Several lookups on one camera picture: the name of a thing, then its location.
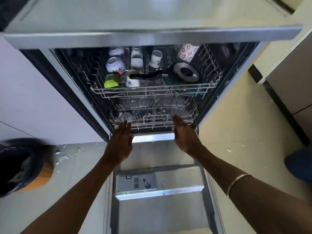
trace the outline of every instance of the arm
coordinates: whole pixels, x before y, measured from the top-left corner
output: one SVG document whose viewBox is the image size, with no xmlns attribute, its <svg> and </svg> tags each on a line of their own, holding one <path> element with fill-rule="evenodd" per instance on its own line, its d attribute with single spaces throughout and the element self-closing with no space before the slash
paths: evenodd
<svg viewBox="0 0 312 234">
<path fill-rule="evenodd" d="M 77 234 L 107 177 L 132 150 L 131 124 L 119 125 L 95 167 L 21 234 Z"/>
<path fill-rule="evenodd" d="M 232 181 L 245 172 L 210 153 L 181 118 L 174 116 L 173 120 L 176 144 L 199 161 L 226 193 Z M 311 207 L 258 179 L 242 177 L 232 186 L 229 196 L 258 234 L 312 233 Z"/>
</svg>

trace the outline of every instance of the bracelet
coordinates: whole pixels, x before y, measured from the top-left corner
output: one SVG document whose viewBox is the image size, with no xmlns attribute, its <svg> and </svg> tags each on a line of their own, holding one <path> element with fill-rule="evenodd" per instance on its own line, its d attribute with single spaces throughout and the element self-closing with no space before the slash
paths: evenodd
<svg viewBox="0 0 312 234">
<path fill-rule="evenodd" d="M 228 191 L 227 191 L 228 197 L 230 197 L 230 191 L 232 189 L 232 186 L 236 183 L 236 181 L 238 181 L 239 179 L 241 179 L 242 177 L 245 177 L 245 176 L 251 176 L 251 175 L 250 174 L 242 174 L 242 175 L 236 177 L 234 181 L 232 181 L 232 183 L 228 187 Z"/>
</svg>

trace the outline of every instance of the hand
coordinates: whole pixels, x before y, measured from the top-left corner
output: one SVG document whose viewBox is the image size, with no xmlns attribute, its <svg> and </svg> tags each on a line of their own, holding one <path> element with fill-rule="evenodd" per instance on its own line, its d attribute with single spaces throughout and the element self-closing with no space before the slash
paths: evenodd
<svg viewBox="0 0 312 234">
<path fill-rule="evenodd" d="M 115 167 L 124 161 L 132 151 L 133 135 L 130 134 L 131 123 L 121 123 L 107 143 L 103 158 Z"/>
<path fill-rule="evenodd" d="M 177 115 L 174 115 L 172 120 L 174 121 L 174 127 L 172 127 L 175 135 L 174 141 L 183 152 L 190 155 L 190 153 L 202 147 L 202 143 L 192 126 L 187 125 Z"/>
</svg>

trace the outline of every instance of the person's left hand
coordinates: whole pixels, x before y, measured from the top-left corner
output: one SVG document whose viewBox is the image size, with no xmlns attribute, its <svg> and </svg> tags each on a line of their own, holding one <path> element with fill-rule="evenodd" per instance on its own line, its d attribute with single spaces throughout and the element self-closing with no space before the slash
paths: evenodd
<svg viewBox="0 0 312 234">
<path fill-rule="evenodd" d="M 121 123 L 107 143 L 103 158 L 114 166 L 124 161 L 132 150 L 131 123 Z"/>
</svg>

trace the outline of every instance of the person's right arm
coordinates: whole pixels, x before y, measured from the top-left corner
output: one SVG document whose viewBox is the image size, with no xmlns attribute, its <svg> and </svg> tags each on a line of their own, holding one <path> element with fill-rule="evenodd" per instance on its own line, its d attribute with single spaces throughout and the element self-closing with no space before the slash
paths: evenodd
<svg viewBox="0 0 312 234">
<path fill-rule="evenodd" d="M 176 144 L 200 162 L 227 193 L 232 181 L 246 173 L 209 152 L 181 118 L 174 116 L 173 120 Z M 252 176 L 236 181 L 229 197 L 258 234 L 312 233 L 312 208 L 307 203 Z"/>
</svg>

